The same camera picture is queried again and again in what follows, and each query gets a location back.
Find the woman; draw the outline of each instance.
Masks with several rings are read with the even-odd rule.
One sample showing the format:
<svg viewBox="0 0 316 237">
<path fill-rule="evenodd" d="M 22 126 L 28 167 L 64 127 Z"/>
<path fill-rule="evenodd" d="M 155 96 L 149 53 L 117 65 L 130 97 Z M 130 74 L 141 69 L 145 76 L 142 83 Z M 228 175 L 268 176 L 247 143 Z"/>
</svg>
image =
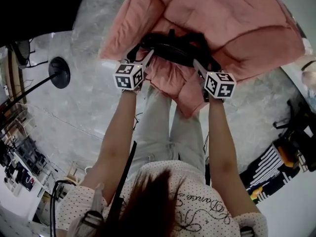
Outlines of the woman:
<svg viewBox="0 0 316 237">
<path fill-rule="evenodd" d="M 222 101 L 210 96 L 206 171 L 212 187 L 205 185 L 198 115 L 183 119 L 177 110 L 169 135 L 170 106 L 171 99 L 150 87 L 134 135 L 136 153 L 120 194 L 124 199 L 120 218 L 114 221 L 108 214 L 129 156 L 136 109 L 136 93 L 122 93 L 96 164 L 61 203 L 56 226 L 60 236 L 91 209 L 99 184 L 104 184 L 105 222 L 95 236 L 267 236 L 266 219 L 239 178 Z"/>
</svg>

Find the white wall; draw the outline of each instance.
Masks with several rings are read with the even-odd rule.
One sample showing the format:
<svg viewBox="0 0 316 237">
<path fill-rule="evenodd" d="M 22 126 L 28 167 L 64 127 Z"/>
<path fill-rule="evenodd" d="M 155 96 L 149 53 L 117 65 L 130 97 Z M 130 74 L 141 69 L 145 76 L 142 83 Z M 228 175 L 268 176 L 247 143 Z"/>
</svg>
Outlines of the white wall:
<svg viewBox="0 0 316 237">
<path fill-rule="evenodd" d="M 282 0 L 316 50 L 316 0 Z M 269 237 L 308 237 L 316 227 L 316 173 L 300 173 L 258 205 Z"/>
<path fill-rule="evenodd" d="M 5 185 L 3 179 L 5 177 L 4 168 L 0 165 L 0 204 L 5 209 L 21 216 L 22 218 L 33 219 L 33 212 L 36 210 L 39 201 L 37 198 L 40 187 L 39 184 L 34 184 L 32 190 L 29 192 L 22 187 L 19 196 L 15 197 Z"/>
<path fill-rule="evenodd" d="M 4 103 L 8 99 L 8 96 L 5 94 L 5 90 L 0 87 L 0 104 Z"/>
<path fill-rule="evenodd" d="M 282 0 L 316 50 L 316 0 Z"/>
<path fill-rule="evenodd" d="M 308 237 L 316 226 L 316 172 L 299 173 L 258 204 L 267 217 L 269 237 Z"/>
</svg>

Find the pink puffer jacket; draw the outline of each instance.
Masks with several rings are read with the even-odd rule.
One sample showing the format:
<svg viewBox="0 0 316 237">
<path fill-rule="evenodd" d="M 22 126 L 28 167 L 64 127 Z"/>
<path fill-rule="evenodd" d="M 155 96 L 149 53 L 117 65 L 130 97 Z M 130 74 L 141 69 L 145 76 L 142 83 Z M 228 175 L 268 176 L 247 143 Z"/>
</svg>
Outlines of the pink puffer jacket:
<svg viewBox="0 0 316 237">
<path fill-rule="evenodd" d="M 241 81 L 304 54 L 299 31 L 279 0 L 125 0 L 100 52 L 120 60 L 148 32 L 203 33 L 213 57 Z M 174 99 L 186 118 L 204 105 L 193 68 L 155 57 L 151 84 Z"/>
</svg>

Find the yellow object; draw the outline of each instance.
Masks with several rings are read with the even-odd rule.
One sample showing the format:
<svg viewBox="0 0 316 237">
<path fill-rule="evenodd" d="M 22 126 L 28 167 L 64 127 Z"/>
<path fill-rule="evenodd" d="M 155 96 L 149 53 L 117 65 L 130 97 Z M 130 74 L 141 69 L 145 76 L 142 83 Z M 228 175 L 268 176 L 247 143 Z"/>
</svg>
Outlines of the yellow object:
<svg viewBox="0 0 316 237">
<path fill-rule="evenodd" d="M 284 150 L 282 147 L 278 147 L 277 150 L 280 153 L 281 159 L 284 162 L 285 166 L 287 166 L 289 168 L 293 168 L 294 167 L 294 162 L 288 156 L 288 154 L 286 153 L 286 150 Z"/>
<path fill-rule="evenodd" d="M 252 200 L 255 200 L 258 198 L 258 195 L 263 191 L 262 186 L 260 186 L 259 188 L 257 188 L 256 190 L 253 191 L 253 193 L 250 195 L 250 198 Z"/>
</svg>

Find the gray marble floor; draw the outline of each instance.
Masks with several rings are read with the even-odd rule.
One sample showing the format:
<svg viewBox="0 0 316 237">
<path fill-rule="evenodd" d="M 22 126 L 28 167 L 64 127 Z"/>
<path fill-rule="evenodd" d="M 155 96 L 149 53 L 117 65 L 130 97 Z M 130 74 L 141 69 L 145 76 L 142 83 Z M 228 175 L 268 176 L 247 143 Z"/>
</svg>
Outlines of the gray marble floor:
<svg viewBox="0 0 316 237">
<path fill-rule="evenodd" d="M 70 66 L 67 88 L 60 90 L 48 82 L 27 97 L 36 123 L 31 137 L 42 153 L 66 172 L 72 161 L 84 169 L 96 160 L 118 103 L 120 93 L 112 77 L 114 65 L 98 59 L 98 51 L 123 1 L 83 0 L 72 32 L 44 35 L 32 42 L 36 49 L 31 55 L 32 64 L 61 56 Z M 34 80 L 35 85 L 47 77 L 47 68 L 44 64 L 25 69 L 24 80 Z M 137 113 L 144 108 L 146 87 L 148 84 L 138 95 Z M 275 69 L 238 85 L 233 99 L 225 103 L 239 171 L 277 138 L 280 131 L 272 123 L 289 116 L 288 99 L 297 103 L 301 96 L 285 73 Z M 204 138 L 208 133 L 207 115 L 206 107 L 200 112 Z"/>
</svg>

